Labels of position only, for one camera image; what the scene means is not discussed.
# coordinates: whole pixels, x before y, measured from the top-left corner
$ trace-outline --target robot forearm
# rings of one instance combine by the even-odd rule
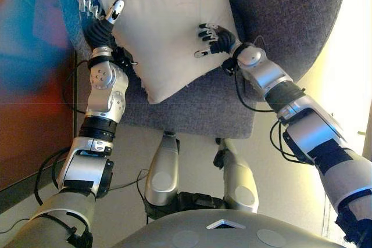
[[[241,43],[226,29],[202,24],[199,34],[210,47],[202,57],[227,52],[245,79],[287,125],[284,140],[298,160],[315,165],[325,192],[339,214],[337,224],[345,238],[367,247],[372,242],[372,162],[347,148],[339,124],[318,103],[297,87],[290,76],[266,57],[264,50]],[[227,63],[228,72],[231,59]]]

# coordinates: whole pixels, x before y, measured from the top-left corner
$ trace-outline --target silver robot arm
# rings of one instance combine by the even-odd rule
[[[339,124],[290,76],[269,60],[264,50],[242,43],[216,25],[200,25],[210,47],[195,53],[227,52],[245,79],[287,126],[284,140],[299,161],[315,165],[326,194],[338,213],[336,223],[357,247],[372,242],[372,162],[349,149]]]
[[[131,56],[117,47],[111,30],[124,8],[118,0],[104,19],[91,0],[80,0],[85,39],[92,48],[88,62],[91,93],[84,122],[58,177],[59,193],[50,197],[6,247],[91,247],[96,198],[107,194],[117,123],[125,109]]]

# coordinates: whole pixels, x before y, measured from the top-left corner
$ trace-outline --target fabric upholstery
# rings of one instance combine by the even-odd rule
[[[76,0],[60,0],[66,27],[79,54],[88,57]],[[325,44],[342,0],[230,0],[242,40],[264,36],[268,57],[297,81]],[[251,106],[257,98],[247,87]],[[158,105],[149,105],[130,77],[123,123],[222,138],[247,138],[254,113],[240,104],[232,78],[215,69]]]

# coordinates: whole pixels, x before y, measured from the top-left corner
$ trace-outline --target white pillow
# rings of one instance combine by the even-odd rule
[[[100,0],[105,11],[115,0]],[[194,79],[220,66],[226,54],[194,58],[207,47],[198,38],[201,23],[219,24],[236,35],[229,0],[124,0],[113,34],[139,64],[149,103],[159,103]]]

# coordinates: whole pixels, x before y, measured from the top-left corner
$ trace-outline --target black wire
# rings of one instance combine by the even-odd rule
[[[238,86],[237,71],[238,71],[238,67],[236,67],[235,71],[234,71],[235,87],[237,89],[238,98],[239,98],[240,102],[243,104],[243,106],[245,106],[247,109],[253,110],[254,112],[258,112],[258,113],[272,113],[273,110],[258,110],[258,109],[250,107],[248,104],[246,104],[244,102],[244,100],[242,98],[242,95],[240,93],[240,90],[239,90],[239,86]]]
[[[67,83],[70,81],[71,77],[75,74],[75,71],[77,70],[77,68],[82,65],[84,62],[88,62],[87,60],[82,60],[81,62],[79,62],[76,67],[74,67],[74,69],[71,71],[71,73],[69,74],[69,76],[66,78],[66,80],[63,82],[62,84],[62,101],[64,104],[66,104],[70,109],[72,109],[73,111],[75,112],[78,112],[78,113],[82,113],[82,114],[85,114],[85,112],[83,112],[82,110],[78,110],[76,108],[76,104],[74,103],[74,106],[72,106],[70,103],[67,102],[66,100],[66,86],[67,86]]]
[[[58,163],[58,160],[65,154],[66,152],[64,153],[61,153],[60,155],[58,155],[56,157],[56,159],[54,159],[54,162],[53,162],[53,165],[52,165],[52,180],[53,180],[53,184],[54,186],[56,186],[56,188],[58,188],[58,183],[57,183],[57,179],[56,179],[56,166],[57,166],[57,163]]]
[[[6,231],[3,231],[3,232],[0,232],[0,233],[7,233],[9,231],[11,231],[20,221],[24,221],[24,220],[29,220],[29,218],[23,218],[23,219],[19,219],[18,221],[16,221],[10,229],[7,229]]]
[[[281,155],[283,156],[283,158],[286,159],[289,162],[298,163],[298,164],[305,164],[304,162],[301,162],[299,160],[292,160],[292,159],[289,159],[285,156],[284,151],[283,151],[283,145],[281,144],[281,123],[280,122],[279,122],[279,127],[278,127],[278,136],[279,136],[279,148],[281,150]]]
[[[44,162],[42,162],[38,172],[37,172],[37,176],[36,176],[36,181],[35,181],[35,188],[34,188],[34,194],[35,194],[35,198],[37,200],[37,202],[39,203],[39,205],[42,205],[42,200],[39,196],[39,182],[40,182],[40,178],[41,178],[41,173],[45,167],[46,164],[48,164],[48,162],[50,161],[50,159],[60,155],[61,153],[66,153],[67,151],[70,150],[70,146],[68,148],[63,148],[55,153],[53,153],[52,155],[50,155],[48,158],[46,158],[44,160]]]
[[[147,168],[143,168],[143,169],[141,169],[139,171],[139,173],[137,175],[137,179],[135,180],[135,184],[137,186],[137,191],[138,191],[139,195],[141,196],[142,201],[144,202],[145,201],[145,198],[144,198],[143,194],[141,193],[140,186],[138,185],[138,181],[140,181],[140,179],[139,179],[140,178],[140,175],[142,174],[143,171],[148,171],[148,169]]]
[[[273,141],[273,131],[276,127],[276,125],[279,124],[279,120],[277,122],[274,123],[274,125],[272,126],[272,128],[270,129],[270,142],[271,144],[275,147],[276,150],[278,150],[279,152],[283,152],[285,155],[288,155],[288,156],[291,156],[291,157],[296,157],[294,156],[293,154],[290,154],[290,153],[287,153],[287,152],[284,152],[283,149],[280,149]]]
[[[143,179],[146,178],[146,177],[147,177],[147,175],[144,175],[144,176],[141,177],[138,181],[141,181],[141,180],[143,180]],[[109,191],[114,191],[114,190],[118,190],[118,189],[123,189],[123,188],[125,188],[125,187],[128,187],[128,186],[130,186],[130,185],[135,184],[136,182],[137,182],[137,180],[132,181],[132,182],[129,182],[129,183],[126,183],[126,184],[124,184],[124,185],[113,186],[113,187],[110,187]]]

